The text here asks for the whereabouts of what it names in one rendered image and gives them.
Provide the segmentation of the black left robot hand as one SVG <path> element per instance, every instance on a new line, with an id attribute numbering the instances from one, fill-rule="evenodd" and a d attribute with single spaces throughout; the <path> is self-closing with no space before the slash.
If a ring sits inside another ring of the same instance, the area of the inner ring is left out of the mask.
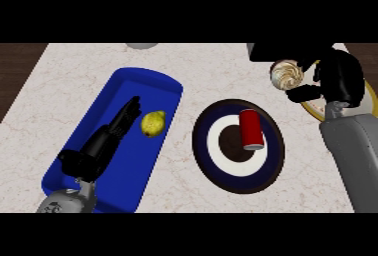
<path id="1" fill-rule="evenodd" d="M 95 182 L 111 163 L 122 140 L 134 126 L 141 111 L 141 97 L 135 96 L 120 109 L 110 124 L 103 125 L 79 151 L 64 149 L 58 159 L 66 175 Z"/>

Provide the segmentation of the white frosted cupcake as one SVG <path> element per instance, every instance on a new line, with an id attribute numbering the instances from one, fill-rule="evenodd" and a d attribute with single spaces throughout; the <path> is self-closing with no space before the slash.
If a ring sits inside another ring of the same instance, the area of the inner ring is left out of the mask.
<path id="1" fill-rule="evenodd" d="M 271 69 L 271 81 L 274 86 L 283 90 L 292 90 L 300 86 L 305 78 L 302 68 L 296 60 L 278 61 Z"/>

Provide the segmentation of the navy and white round bowl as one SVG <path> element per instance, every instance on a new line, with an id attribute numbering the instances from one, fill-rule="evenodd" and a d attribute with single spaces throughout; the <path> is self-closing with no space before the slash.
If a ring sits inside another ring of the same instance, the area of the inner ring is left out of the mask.
<path id="1" fill-rule="evenodd" d="M 265 148 L 243 147 L 240 113 L 255 109 L 261 117 Z M 200 169 L 228 192 L 253 194 L 277 181 L 284 161 L 286 143 L 277 122 L 252 102 L 225 99 L 203 111 L 194 126 L 193 151 Z"/>

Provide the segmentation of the yellow rimmed white plate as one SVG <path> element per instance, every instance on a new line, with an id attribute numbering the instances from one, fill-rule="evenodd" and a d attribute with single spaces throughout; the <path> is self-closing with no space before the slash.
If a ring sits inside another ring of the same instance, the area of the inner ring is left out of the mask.
<path id="1" fill-rule="evenodd" d="M 315 85 L 321 86 L 321 82 L 314 81 L 314 75 L 315 75 L 315 69 L 317 69 L 318 62 L 314 63 L 309 70 L 305 72 L 305 78 L 303 78 L 303 85 Z M 308 101 L 302 103 L 305 109 L 311 113 L 311 115 L 320 120 L 325 120 L 325 105 L 327 101 L 325 98 L 321 97 L 317 100 Z M 365 83 L 365 95 L 361 102 L 361 106 L 358 108 L 345 108 L 343 109 L 343 115 L 345 116 L 355 116 L 359 114 L 373 114 L 376 117 L 378 117 L 378 97 L 376 94 L 376 91 L 370 85 L 370 83 Z"/>

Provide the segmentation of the blue rectangular tray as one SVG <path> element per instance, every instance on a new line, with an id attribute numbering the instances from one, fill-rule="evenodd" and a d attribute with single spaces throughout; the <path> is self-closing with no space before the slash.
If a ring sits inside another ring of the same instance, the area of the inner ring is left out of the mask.
<path id="1" fill-rule="evenodd" d="M 154 70 L 116 70 L 46 171 L 41 213 L 136 211 L 166 139 L 142 132 L 142 119 L 162 111 L 169 128 L 182 92 Z"/>

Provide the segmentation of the yellow lemon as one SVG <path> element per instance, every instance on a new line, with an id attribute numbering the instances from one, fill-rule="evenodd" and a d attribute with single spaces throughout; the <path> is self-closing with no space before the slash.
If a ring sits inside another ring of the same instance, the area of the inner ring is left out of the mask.
<path id="1" fill-rule="evenodd" d="M 156 137 L 163 133 L 166 128 L 166 112 L 163 110 L 151 112 L 142 118 L 142 133 L 148 137 Z"/>

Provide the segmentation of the grey round object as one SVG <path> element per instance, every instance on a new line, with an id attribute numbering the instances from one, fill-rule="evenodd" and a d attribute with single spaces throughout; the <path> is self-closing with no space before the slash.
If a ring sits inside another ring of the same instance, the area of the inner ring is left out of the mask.
<path id="1" fill-rule="evenodd" d="M 156 47 L 159 45 L 159 43 L 126 43 L 126 45 L 132 49 L 145 50 L 145 49 L 151 49 L 153 47 Z"/>

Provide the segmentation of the red can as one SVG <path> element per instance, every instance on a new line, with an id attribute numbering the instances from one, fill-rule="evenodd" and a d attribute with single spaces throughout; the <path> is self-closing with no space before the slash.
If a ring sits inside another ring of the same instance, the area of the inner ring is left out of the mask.
<path id="1" fill-rule="evenodd" d="M 240 113 L 240 128 L 243 147 L 249 151 L 265 148 L 263 132 L 261 127 L 261 116 L 255 109 L 246 109 Z"/>

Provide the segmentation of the black appliance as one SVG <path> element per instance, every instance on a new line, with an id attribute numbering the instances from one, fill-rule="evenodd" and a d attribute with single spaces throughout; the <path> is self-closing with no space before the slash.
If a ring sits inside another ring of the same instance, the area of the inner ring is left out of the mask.
<path id="1" fill-rule="evenodd" d="M 323 52 L 334 46 L 330 42 L 302 43 L 249 43 L 249 57 L 252 62 L 277 62 L 283 59 L 296 61 L 321 58 Z"/>

